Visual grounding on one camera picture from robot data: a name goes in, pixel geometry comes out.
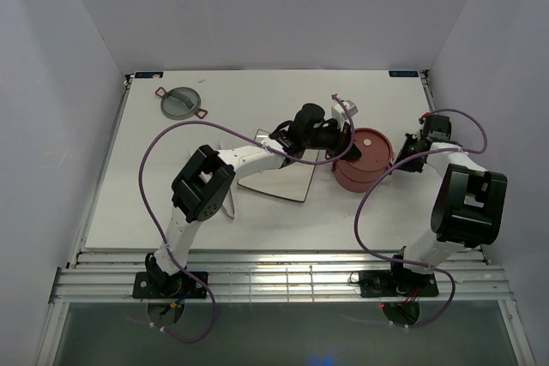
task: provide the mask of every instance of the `gray lid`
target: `gray lid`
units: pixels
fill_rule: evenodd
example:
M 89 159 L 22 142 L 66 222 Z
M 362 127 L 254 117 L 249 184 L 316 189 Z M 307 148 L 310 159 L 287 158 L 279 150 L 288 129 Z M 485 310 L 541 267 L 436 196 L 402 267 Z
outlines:
M 160 102 L 160 109 L 166 117 L 172 120 L 184 120 L 200 109 L 200 96 L 190 87 L 176 87 L 164 96 Z

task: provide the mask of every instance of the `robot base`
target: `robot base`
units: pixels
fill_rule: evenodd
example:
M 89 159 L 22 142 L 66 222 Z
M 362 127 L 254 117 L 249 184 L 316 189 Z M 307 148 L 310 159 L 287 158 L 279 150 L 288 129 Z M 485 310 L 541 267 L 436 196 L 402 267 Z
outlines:
M 191 272 L 197 278 L 199 278 L 206 285 L 208 284 L 208 272 Z M 164 296 L 158 289 L 151 285 L 149 275 L 147 272 L 136 273 L 136 281 L 134 282 L 134 290 L 131 296 L 134 299 L 167 299 L 178 298 L 188 293 L 187 299 L 203 299 L 206 297 L 206 291 L 195 280 L 185 276 L 181 273 L 180 276 L 181 286 L 179 290 L 181 292 L 174 294 L 173 296 Z
M 434 274 L 424 275 L 426 282 L 419 286 L 418 297 L 438 296 L 437 281 Z M 390 270 L 362 270 L 359 272 L 361 297 L 406 297 L 415 290 L 401 290 L 394 281 Z

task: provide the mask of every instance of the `white wall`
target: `white wall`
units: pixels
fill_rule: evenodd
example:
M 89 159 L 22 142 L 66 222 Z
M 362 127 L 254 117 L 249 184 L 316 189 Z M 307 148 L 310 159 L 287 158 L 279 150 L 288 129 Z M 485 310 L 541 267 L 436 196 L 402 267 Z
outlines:
M 549 0 L 468 0 L 432 68 L 437 107 L 477 116 L 490 138 L 479 162 L 509 178 L 488 253 L 505 266 L 538 364 L 549 364 L 547 28 Z M 456 136 L 479 145 L 478 132 L 462 125 Z
M 81 0 L 0 0 L 0 364 L 27 365 L 123 77 Z
M 430 68 L 467 0 L 83 0 L 137 69 Z

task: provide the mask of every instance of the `blue label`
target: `blue label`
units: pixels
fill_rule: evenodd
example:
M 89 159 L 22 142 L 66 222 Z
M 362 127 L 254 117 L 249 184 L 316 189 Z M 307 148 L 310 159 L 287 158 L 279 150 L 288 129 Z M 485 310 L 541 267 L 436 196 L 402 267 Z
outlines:
M 136 79 L 161 79 L 164 72 L 136 72 Z
M 416 70 L 390 70 L 389 77 L 419 77 Z

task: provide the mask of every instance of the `red lid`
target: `red lid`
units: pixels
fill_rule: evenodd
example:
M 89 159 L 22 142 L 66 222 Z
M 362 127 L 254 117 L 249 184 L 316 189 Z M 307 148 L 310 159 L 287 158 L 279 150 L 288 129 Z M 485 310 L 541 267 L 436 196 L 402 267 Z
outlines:
M 354 144 L 362 152 L 362 157 L 347 161 L 359 171 L 384 169 L 393 158 L 393 147 L 389 139 L 374 129 L 361 128 L 354 132 Z

